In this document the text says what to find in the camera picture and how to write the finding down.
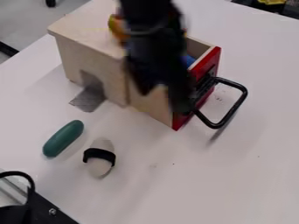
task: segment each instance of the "table surface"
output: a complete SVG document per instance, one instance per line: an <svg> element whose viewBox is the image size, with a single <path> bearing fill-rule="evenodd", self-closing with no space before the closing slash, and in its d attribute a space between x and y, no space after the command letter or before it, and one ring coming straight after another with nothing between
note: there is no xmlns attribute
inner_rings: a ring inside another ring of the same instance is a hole
<svg viewBox="0 0 299 224"><path fill-rule="evenodd" d="M81 112L68 104L81 88L46 35L0 66L1 168L31 174L39 193L84 224L298 222L298 21L220 0L177 3L193 37L223 48L219 76L249 90L224 131L193 118L175 132L108 101ZM74 119L84 135L45 159L45 141ZM117 155L102 180L81 161L96 137Z"/></svg>

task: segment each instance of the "green object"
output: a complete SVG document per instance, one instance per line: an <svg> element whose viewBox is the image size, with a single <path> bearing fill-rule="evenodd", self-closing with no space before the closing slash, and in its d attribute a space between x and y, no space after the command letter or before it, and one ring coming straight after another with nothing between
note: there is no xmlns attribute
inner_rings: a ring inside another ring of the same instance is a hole
<svg viewBox="0 0 299 224"><path fill-rule="evenodd" d="M48 158L57 157L67 146L76 140L83 132L82 121L72 121L57 131L44 145L43 153Z"/></svg>

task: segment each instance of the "metal handle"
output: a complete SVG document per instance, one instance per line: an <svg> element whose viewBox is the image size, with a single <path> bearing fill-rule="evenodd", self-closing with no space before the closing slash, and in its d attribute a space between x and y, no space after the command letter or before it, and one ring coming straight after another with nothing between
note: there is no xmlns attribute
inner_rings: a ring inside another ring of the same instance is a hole
<svg viewBox="0 0 299 224"><path fill-rule="evenodd" d="M194 109L193 113L209 128L217 130L222 128L223 126L226 125L227 122L232 118L233 114L237 111L237 109L240 107L240 105L243 103L243 101L247 98L248 96L248 91L247 89L240 85L237 82L231 81L231 80L226 80L220 77L215 77L215 85L222 83L227 86L230 86L232 88L237 88L242 92L241 97L239 98L238 101L234 103L234 105L231 107L231 109L226 113L226 115L221 119L220 122L214 123L211 122L204 114L202 114L198 109Z"/></svg>

